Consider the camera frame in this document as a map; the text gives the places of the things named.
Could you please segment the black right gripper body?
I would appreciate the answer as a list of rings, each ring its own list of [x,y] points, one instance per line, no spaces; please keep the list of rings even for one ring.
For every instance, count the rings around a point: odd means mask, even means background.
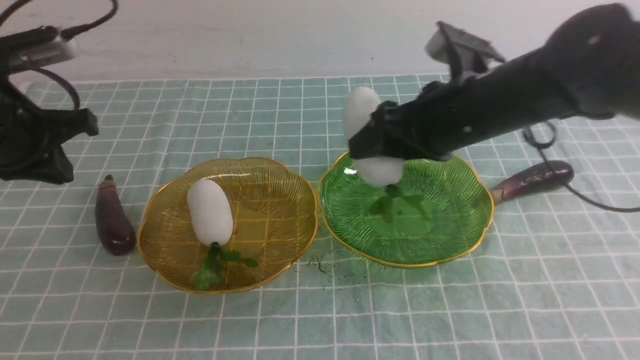
[[[448,162],[451,150],[437,150],[432,143],[434,102],[448,95],[453,86],[429,82],[412,101],[400,104],[381,100],[367,86],[348,95],[348,153],[353,160],[393,158]]]

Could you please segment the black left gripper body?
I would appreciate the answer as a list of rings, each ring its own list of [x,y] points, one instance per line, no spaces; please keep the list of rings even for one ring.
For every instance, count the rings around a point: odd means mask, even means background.
[[[63,145],[84,133],[99,134],[87,108],[43,109],[10,82],[1,84],[0,177],[52,185],[74,181],[74,166]]]

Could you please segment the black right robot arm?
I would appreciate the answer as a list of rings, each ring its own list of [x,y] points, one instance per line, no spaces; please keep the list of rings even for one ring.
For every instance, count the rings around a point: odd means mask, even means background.
[[[507,60],[489,41],[439,21],[425,50],[450,80],[404,104],[353,91],[354,160],[446,161],[450,153],[550,120],[639,117],[639,21],[620,3],[582,10],[546,43]]]

